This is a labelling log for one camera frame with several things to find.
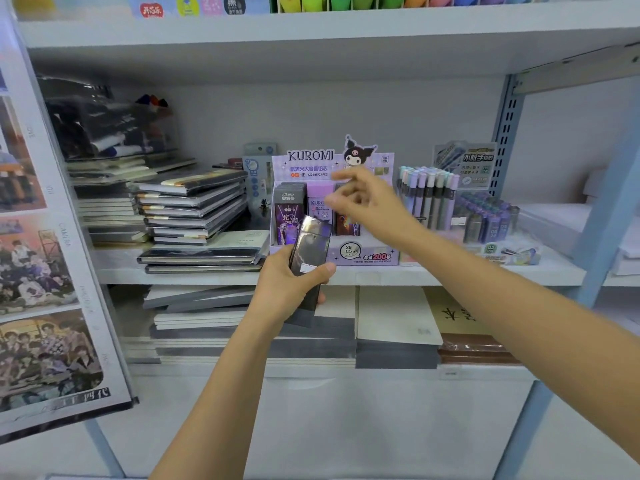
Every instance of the pink pencil lead box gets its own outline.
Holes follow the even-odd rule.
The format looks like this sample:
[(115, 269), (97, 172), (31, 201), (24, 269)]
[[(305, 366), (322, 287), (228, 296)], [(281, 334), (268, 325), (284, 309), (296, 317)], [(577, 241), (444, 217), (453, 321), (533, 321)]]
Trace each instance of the pink pencil lead box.
[(324, 197), (333, 193), (335, 184), (327, 181), (307, 182), (308, 214), (327, 224), (333, 224), (333, 211), (324, 204)]

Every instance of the shelf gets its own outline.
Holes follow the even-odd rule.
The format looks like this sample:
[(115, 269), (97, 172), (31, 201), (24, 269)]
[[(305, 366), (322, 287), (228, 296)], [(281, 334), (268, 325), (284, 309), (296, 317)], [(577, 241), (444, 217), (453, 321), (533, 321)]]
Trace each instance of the shelf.
[[(208, 377), (210, 365), (130, 364), (133, 376)], [(533, 381), (534, 375), (523, 365), (444, 364), (436, 370), (354, 369), (324, 365), (267, 365), (264, 377), (281, 379), (334, 379), (356, 376), (375, 379), (441, 379), (469, 381)]]
[(36, 68), (206, 84), (503, 75), (640, 40), (640, 0), (21, 22)]
[[(93, 266), (105, 285), (254, 285), (258, 273), (147, 274), (136, 262), (136, 248), (92, 252)], [(505, 269), (545, 286), (580, 286), (585, 271), (554, 250), (545, 248), (538, 266)], [(437, 286), (440, 283), (420, 266), (339, 266), (332, 285)]]

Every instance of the left hand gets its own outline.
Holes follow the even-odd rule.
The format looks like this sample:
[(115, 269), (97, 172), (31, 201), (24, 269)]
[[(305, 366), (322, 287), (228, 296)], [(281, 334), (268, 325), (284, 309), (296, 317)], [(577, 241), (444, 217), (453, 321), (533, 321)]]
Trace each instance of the left hand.
[[(265, 260), (245, 315), (267, 325), (276, 335), (284, 321), (302, 303), (307, 292), (316, 285), (327, 284), (335, 273), (335, 265), (325, 263), (303, 276), (294, 276), (289, 269), (292, 250), (292, 245), (284, 246)], [(324, 294), (320, 291), (318, 303), (323, 303), (324, 300)]]

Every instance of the notebook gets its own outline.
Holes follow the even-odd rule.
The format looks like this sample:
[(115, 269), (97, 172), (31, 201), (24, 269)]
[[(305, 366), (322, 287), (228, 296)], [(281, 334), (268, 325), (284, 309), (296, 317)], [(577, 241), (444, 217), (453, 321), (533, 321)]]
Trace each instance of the notebook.
[(222, 193), (239, 189), (240, 183), (222, 185), (214, 189), (204, 190), (187, 197), (181, 195), (168, 195), (158, 192), (138, 193), (136, 199), (145, 205), (167, 205), (169, 207), (201, 207), (215, 201)]
[(190, 196), (203, 189), (244, 180), (246, 176), (247, 172), (244, 170), (231, 168), (216, 168), (198, 175), (182, 169), (141, 182), (138, 188), (141, 192)]

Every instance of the hand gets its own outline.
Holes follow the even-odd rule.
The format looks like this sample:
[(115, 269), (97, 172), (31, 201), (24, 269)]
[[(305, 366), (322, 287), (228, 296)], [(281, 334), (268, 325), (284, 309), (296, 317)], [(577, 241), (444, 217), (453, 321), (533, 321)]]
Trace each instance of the hand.
[[(284, 320), (302, 303), (307, 292), (316, 285), (327, 284), (335, 273), (335, 265), (325, 263), (303, 276), (294, 276), (289, 269), (292, 250), (292, 245), (284, 246), (266, 259), (245, 315), (267, 325), (275, 332), (274, 337), (280, 332)], [(324, 300), (324, 294), (320, 292), (318, 303), (324, 303)]]
[(351, 181), (324, 198), (325, 204), (342, 215), (364, 225), (376, 239), (406, 251), (404, 243), (409, 233), (424, 227), (404, 208), (404, 205), (384, 180), (363, 166), (334, 171), (332, 180)]

